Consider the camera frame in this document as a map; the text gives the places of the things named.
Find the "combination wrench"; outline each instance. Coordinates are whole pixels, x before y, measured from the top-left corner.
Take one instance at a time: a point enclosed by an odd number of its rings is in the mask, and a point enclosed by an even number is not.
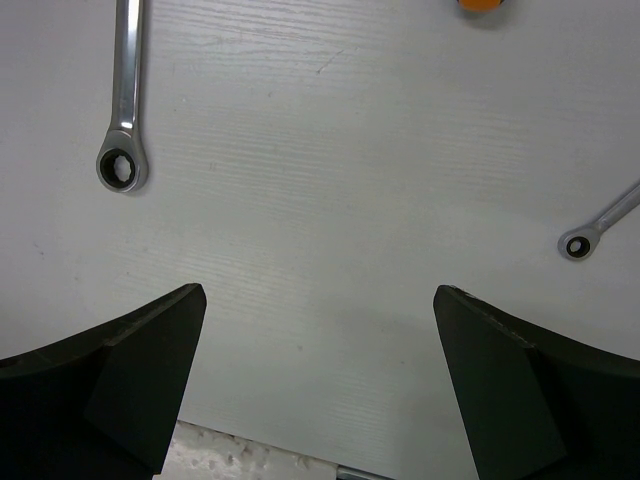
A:
[[[589,258],[604,232],[640,205],[640,182],[624,192],[598,217],[582,227],[570,230],[558,240],[560,255],[568,260]]]
[[[102,184],[121,193],[140,188],[148,174],[139,125],[143,5],[117,0],[111,122],[96,162]],[[123,161],[128,174],[120,171]]]

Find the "floor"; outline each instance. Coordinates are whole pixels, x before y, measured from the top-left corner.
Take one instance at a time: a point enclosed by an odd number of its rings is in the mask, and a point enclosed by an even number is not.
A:
[[[158,480],[335,480],[337,466],[178,422]]]

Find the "wrench ring end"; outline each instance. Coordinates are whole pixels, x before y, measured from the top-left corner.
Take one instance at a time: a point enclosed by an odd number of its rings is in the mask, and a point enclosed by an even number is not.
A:
[[[574,262],[591,256],[600,242],[600,233],[592,226],[571,230],[558,240],[558,251],[567,260]]]
[[[124,180],[116,172],[118,158],[129,164],[129,177]],[[113,192],[127,193],[142,187],[148,167],[141,141],[122,130],[109,130],[98,154],[96,170],[102,184]]]

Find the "wood grain texture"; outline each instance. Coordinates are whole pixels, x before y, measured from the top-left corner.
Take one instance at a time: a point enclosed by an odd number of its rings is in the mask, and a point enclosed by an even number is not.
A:
[[[182,419],[409,480],[476,478],[439,284],[640,358],[640,214],[555,247],[640,178],[640,3],[154,0],[134,197],[114,13],[0,6],[0,357],[198,281]]]

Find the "chrome wrench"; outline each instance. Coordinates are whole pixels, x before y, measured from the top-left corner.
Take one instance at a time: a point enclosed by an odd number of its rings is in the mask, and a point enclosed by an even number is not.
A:
[[[570,230],[558,240],[560,255],[568,260],[589,258],[604,232],[640,205],[640,182],[624,192],[598,217],[582,227]]]
[[[117,0],[111,122],[96,162],[102,184],[121,193],[140,188],[148,173],[139,118],[143,5]]]

